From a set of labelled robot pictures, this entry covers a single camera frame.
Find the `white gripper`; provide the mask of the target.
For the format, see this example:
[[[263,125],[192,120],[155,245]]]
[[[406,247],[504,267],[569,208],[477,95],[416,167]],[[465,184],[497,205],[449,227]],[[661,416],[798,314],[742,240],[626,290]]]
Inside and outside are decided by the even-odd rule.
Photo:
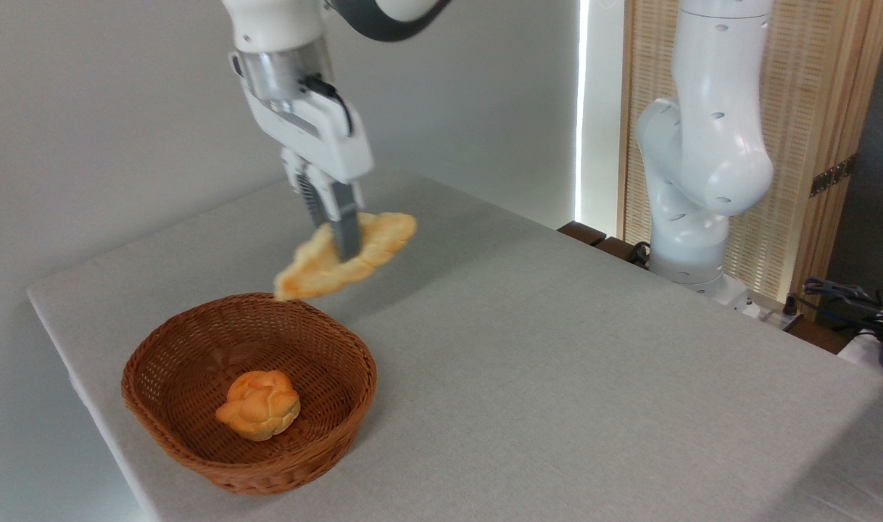
[[[342,263],[362,249],[359,189],[374,168],[361,116],[328,82],[318,51],[231,54],[250,112],[283,148],[281,161],[315,227],[328,225]]]

